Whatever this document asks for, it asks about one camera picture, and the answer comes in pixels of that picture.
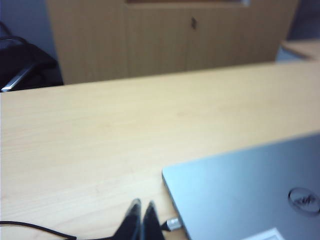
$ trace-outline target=black chair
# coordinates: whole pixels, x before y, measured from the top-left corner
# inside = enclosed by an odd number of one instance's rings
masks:
[[[0,37],[1,92],[56,86],[43,70],[57,67],[57,61],[22,37],[12,36],[1,21],[0,26],[7,35]]]

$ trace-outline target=light wood tabletop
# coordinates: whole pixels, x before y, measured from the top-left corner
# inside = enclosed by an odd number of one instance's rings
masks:
[[[268,63],[2,93],[1,220],[102,238],[141,198],[163,222],[177,215],[163,167],[320,131],[319,76],[317,61]]]
[[[319,39],[285,41],[282,43],[282,47],[289,52],[307,59],[320,59]]]

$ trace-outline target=chair armrest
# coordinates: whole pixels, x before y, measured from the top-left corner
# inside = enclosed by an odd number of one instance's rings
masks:
[[[2,89],[1,92],[11,91],[18,83],[20,83],[24,78],[26,78],[35,68],[36,64],[32,63],[24,67],[14,78],[12,78]]]

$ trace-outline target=cabinet door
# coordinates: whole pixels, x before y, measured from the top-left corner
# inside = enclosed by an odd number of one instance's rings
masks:
[[[65,84],[128,76],[124,2],[47,0]]]
[[[187,10],[128,3],[124,12],[131,77],[186,70]]]
[[[299,0],[251,0],[190,9],[187,70],[274,61]]]

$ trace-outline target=silver laptop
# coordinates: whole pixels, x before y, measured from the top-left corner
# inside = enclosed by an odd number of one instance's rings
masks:
[[[320,240],[320,134],[163,169],[191,240]]]

